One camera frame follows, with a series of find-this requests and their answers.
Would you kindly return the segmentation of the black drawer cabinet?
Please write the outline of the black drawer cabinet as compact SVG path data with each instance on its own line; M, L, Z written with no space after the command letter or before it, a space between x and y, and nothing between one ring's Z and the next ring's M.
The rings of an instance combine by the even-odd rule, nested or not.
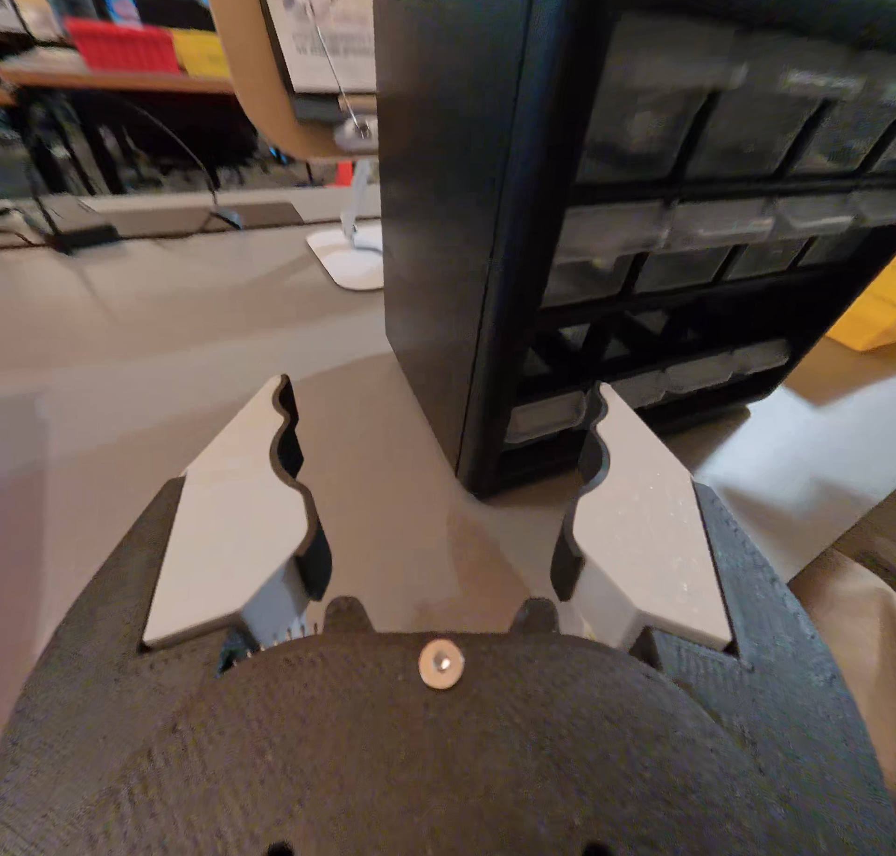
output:
M894 0L374 0L385 330L448 464L479 498L570 469L588 425L504 434L614 31L671 16L894 53ZM765 398L894 257L894 229L829 284L843 301L752 399L635 411L655 431Z

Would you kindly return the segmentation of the black power adapter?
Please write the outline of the black power adapter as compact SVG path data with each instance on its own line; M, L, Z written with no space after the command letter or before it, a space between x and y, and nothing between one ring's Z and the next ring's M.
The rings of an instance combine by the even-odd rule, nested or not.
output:
M46 234L44 240L55 252L72 256L86 248L118 243L122 238L113 224L93 223L83 227L56 230Z

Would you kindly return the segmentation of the red basket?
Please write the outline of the red basket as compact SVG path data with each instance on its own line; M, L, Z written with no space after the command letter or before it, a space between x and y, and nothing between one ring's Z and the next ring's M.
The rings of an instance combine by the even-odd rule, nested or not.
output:
M169 29L64 17L63 28L93 71L181 75Z

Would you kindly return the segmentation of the set of clear cabinet drawers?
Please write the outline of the set of clear cabinet drawers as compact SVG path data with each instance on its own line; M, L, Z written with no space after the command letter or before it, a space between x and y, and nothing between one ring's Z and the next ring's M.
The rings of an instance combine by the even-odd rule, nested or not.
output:
M894 53L628 14L611 40L504 434L776 386L894 229Z

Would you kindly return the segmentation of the yellow bin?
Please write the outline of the yellow bin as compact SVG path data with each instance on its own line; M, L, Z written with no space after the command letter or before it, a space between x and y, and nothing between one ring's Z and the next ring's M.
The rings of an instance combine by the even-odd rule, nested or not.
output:
M856 352L873 351L895 343L895 259L825 336Z

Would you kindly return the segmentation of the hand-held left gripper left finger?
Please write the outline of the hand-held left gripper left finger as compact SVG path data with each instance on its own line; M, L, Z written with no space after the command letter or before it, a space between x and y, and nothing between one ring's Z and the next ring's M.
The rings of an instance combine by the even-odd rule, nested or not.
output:
M236 629L254 650L311 634L332 556L286 374L268 379L181 475L183 487L142 633L158 650Z

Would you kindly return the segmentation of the grey desk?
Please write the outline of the grey desk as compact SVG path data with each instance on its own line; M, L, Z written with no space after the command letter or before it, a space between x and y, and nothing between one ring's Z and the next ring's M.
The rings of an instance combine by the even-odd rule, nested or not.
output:
M486 502L454 478L388 344L297 228L2 252L6 723L75 597L163 483L268 378L297 397L327 596L381 630L500 631L550 559L574 471Z

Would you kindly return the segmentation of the yellow basket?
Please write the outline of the yellow basket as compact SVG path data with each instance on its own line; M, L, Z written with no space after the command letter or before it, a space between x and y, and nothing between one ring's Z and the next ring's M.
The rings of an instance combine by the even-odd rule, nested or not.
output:
M178 65L193 78L229 80L230 66L217 33L168 29Z

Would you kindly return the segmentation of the white display stand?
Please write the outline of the white display stand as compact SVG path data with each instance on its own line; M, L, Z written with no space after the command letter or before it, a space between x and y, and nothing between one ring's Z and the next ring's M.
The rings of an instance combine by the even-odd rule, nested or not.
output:
M307 245L330 279L342 290L373 291L384 287L384 235L380 220L361 221L361 210L378 155L375 114L352 114L334 131L334 142L354 160L350 195L338 226L320 229Z

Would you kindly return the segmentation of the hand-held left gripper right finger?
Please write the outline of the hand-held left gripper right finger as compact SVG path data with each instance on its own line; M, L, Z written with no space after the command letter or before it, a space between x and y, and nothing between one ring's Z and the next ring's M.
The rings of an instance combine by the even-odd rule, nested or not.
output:
M734 635L692 475L609 384L596 404L551 560L556 598L603 646L630 652L655 630L723 652Z

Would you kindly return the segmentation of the long wooden table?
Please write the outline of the long wooden table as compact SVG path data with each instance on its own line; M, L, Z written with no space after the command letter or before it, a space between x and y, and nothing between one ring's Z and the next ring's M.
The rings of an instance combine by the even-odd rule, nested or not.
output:
M230 84L172 74L98 73L76 58L52 66L38 52L2 62L2 84L17 108L71 111L108 194L128 192L120 165L140 176L138 156L162 171L197 169L206 186L220 187L218 171L252 155L257 136Z

